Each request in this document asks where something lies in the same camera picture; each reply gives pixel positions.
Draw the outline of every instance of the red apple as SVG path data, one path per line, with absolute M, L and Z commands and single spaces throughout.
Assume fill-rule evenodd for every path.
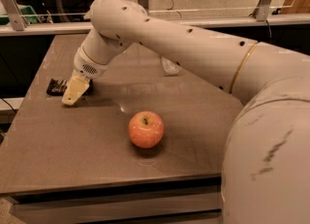
M 164 136 L 164 122 L 155 112 L 138 112 L 129 122 L 129 136 L 141 148 L 155 146 Z

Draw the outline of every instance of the gray tabletop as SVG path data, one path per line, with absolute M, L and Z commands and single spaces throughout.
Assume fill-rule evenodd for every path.
M 186 70 L 167 76 L 158 54 L 132 45 L 92 94 L 66 107 L 47 86 L 70 77 L 84 38 L 54 38 L 0 146 L 0 196 L 218 176 L 239 101 Z M 130 118 L 144 110 L 165 123 L 151 149 L 128 135 Z

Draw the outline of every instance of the black object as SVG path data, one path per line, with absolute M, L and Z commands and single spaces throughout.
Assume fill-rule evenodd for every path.
M 0 37 L 0 98 L 26 95 L 54 36 Z
M 63 96 L 67 89 L 67 80 L 54 80 L 51 79 L 47 87 L 46 93 L 50 96 Z M 88 95 L 93 91 L 93 80 L 89 82 L 89 88 L 83 95 Z
M 5 132 L 3 132 L 3 131 L 0 129 L 0 144 L 3 142 L 3 140 L 4 140 L 5 137 L 6 137 Z

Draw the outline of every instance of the gray table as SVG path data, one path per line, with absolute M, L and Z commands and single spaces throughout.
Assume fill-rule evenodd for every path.
M 92 94 L 66 107 L 47 86 L 70 77 L 84 38 L 54 38 L 0 146 L 0 196 L 16 202 L 13 214 L 76 223 L 220 208 L 212 180 L 239 101 L 186 70 L 167 76 L 158 54 L 132 45 L 94 80 Z M 143 110 L 157 112 L 166 128 L 147 150 L 132 145 L 127 130 Z

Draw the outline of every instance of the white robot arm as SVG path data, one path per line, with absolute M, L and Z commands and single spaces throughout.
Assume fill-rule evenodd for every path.
M 125 0 L 95 0 L 94 28 L 75 58 L 72 105 L 131 42 L 221 87 L 245 108 L 227 139 L 225 224 L 308 223 L 310 58 L 254 40 L 153 18 Z

